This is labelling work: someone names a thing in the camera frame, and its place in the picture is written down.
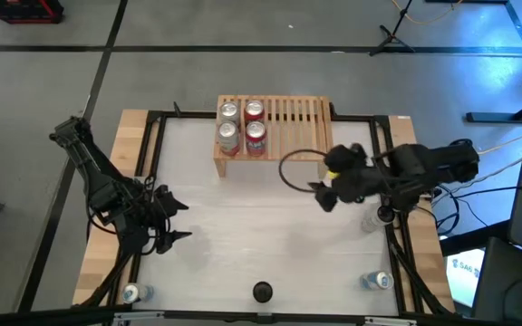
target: white table surface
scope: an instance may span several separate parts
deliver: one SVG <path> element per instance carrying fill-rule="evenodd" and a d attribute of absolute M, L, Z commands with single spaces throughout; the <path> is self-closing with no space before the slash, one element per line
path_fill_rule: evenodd
<path fill-rule="evenodd" d="M 155 295 L 135 309 L 398 315 L 393 289 L 358 284 L 363 273 L 390 271 L 383 231 L 360 228 L 378 197 L 325 213 L 313 195 L 281 182 L 277 162 L 228 162 L 221 179 L 214 134 L 213 120 L 167 120 L 157 183 L 190 207 L 172 217 L 172 229 L 193 235 L 163 255 L 142 257 L 138 282 Z M 352 142 L 372 154 L 368 124 L 334 122 L 333 143 Z M 285 163 L 285 174 L 303 187 L 317 180 L 317 165 Z M 270 302 L 253 298 L 259 281 L 272 285 Z"/>

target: tripod stand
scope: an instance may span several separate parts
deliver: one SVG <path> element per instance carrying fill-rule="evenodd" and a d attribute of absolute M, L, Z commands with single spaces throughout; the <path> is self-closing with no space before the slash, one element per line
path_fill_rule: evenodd
<path fill-rule="evenodd" d="M 386 44 L 392 43 L 392 41 L 396 40 L 396 43 L 400 43 L 402 46 L 406 48 L 406 50 L 410 53 L 415 53 L 414 49 L 412 49 L 408 44 L 406 44 L 403 40 L 396 37 L 396 33 L 398 32 L 398 27 L 400 27 L 400 24 L 402 23 L 402 20 L 404 19 L 404 16 L 408 13 L 408 8 L 410 7 L 412 3 L 412 0 L 408 0 L 408 4 L 404 9 L 400 11 L 400 19 L 398 20 L 398 23 L 396 24 L 396 27 L 394 27 L 394 31 L 390 33 L 390 30 L 386 28 L 384 25 L 380 25 L 380 29 L 386 33 L 386 39 L 383 40 L 378 47 L 376 47 L 372 52 L 370 52 L 370 56 L 374 56 L 378 53 L 381 53 L 384 51 Z"/>

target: silver soda can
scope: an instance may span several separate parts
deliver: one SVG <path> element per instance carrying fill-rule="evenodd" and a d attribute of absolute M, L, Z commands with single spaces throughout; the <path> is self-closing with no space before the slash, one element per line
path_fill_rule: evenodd
<path fill-rule="evenodd" d="M 122 299 L 124 303 L 146 302 L 152 298 L 153 294 L 154 288 L 152 288 L 152 286 L 129 283 L 124 286 Z"/>
<path fill-rule="evenodd" d="M 245 124 L 252 121 L 261 121 L 265 119 L 265 108 L 261 101 L 250 101 L 245 107 Z"/>
<path fill-rule="evenodd" d="M 225 155 L 235 156 L 238 153 L 241 148 L 239 146 L 239 138 L 239 130 L 235 123 L 227 121 L 218 126 L 218 144 Z"/>
<path fill-rule="evenodd" d="M 235 123 L 238 128 L 241 126 L 241 109 L 235 102 L 223 103 L 219 111 L 221 114 L 221 121 L 231 121 Z"/>
<path fill-rule="evenodd" d="M 388 290 L 394 285 L 394 277 L 384 271 L 365 273 L 360 277 L 360 285 L 366 290 Z"/>
<path fill-rule="evenodd" d="M 362 230 L 374 232 L 394 220 L 394 210 L 390 206 L 380 206 L 375 212 L 369 212 L 362 220 Z"/>

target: black floor stripe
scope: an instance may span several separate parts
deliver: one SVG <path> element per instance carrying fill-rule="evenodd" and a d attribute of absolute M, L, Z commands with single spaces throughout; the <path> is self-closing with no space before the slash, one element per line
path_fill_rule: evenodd
<path fill-rule="evenodd" d="M 375 46 L 322 45 L 0 45 L 0 52 L 33 53 L 368 53 Z M 522 54 L 520 46 L 417 46 L 416 53 Z M 388 47 L 386 53 L 408 53 L 403 47 Z"/>
<path fill-rule="evenodd" d="M 90 90 L 89 98 L 86 102 L 86 108 L 83 113 L 83 117 L 87 120 L 91 119 L 94 109 L 96 107 L 98 94 L 100 93 L 102 82 L 104 80 L 104 75 L 106 73 L 106 70 L 108 69 L 108 63 L 110 62 L 111 48 L 114 45 L 114 42 L 116 41 L 116 37 L 118 36 L 118 31 L 120 30 L 122 18 L 124 16 L 124 12 L 126 11 L 127 3 L 127 0 L 121 0 L 116 16 L 114 17 L 114 22 L 112 24 L 108 41 L 106 42 L 106 45 L 102 47 L 103 54 L 98 65 L 98 70 L 96 71 L 96 74 L 94 76 L 94 80 L 92 82 L 92 89 Z M 34 305 L 35 296 L 37 295 L 37 289 L 39 287 L 40 281 L 42 280 L 42 276 L 44 275 L 45 264 L 49 257 L 50 251 L 52 250 L 53 239 L 55 238 L 55 233 L 57 231 L 58 225 L 60 224 L 63 207 L 65 205 L 65 200 L 70 190 L 70 185 L 72 183 L 74 172 L 75 166 L 70 161 L 65 166 L 61 174 L 60 184 L 56 190 L 55 197 L 51 203 L 49 218 L 45 226 L 45 230 L 43 232 L 43 238 L 37 250 L 34 265 L 32 266 L 32 269 L 30 271 L 27 284 L 25 285 L 24 293 L 19 303 L 19 312 L 29 312 L 30 310 L 32 310 L 32 307 Z"/>
<path fill-rule="evenodd" d="M 100 53 L 104 45 L 0 45 L 0 52 Z"/>
<path fill-rule="evenodd" d="M 116 45 L 116 53 L 368 53 L 375 46 L 320 45 Z M 416 53 L 522 54 L 520 46 L 418 46 Z M 387 53 L 409 53 L 403 47 L 388 47 Z"/>

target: can lid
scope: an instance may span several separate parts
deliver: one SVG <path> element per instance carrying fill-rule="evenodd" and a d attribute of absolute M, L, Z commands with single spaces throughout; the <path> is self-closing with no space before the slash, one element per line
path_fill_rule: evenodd
<path fill-rule="evenodd" d="M 246 134 L 252 138 L 261 138 L 265 135 L 265 125 L 259 121 L 253 121 L 246 126 Z"/>
<path fill-rule="evenodd" d="M 138 287 L 134 284 L 128 284 L 124 287 L 122 292 L 122 299 L 125 303 L 135 303 L 138 300 L 139 291 Z"/>
<path fill-rule="evenodd" d="M 376 282 L 382 289 L 390 289 L 394 285 L 394 277 L 390 273 L 379 272 L 376 275 Z"/>
<path fill-rule="evenodd" d="M 218 126 L 218 134 L 221 137 L 231 137 L 237 132 L 237 126 L 233 122 L 223 122 Z"/>
<path fill-rule="evenodd" d="M 394 210 L 390 206 L 380 206 L 378 207 L 378 218 L 380 218 L 384 223 L 390 223 L 394 220 Z"/>
<path fill-rule="evenodd" d="M 224 117 L 232 117 L 237 115 L 238 107 L 235 102 L 225 102 L 221 105 L 221 114 Z"/>
<path fill-rule="evenodd" d="M 246 105 L 245 111 L 250 115 L 259 115 L 263 112 L 263 103 L 260 101 L 250 101 Z"/>

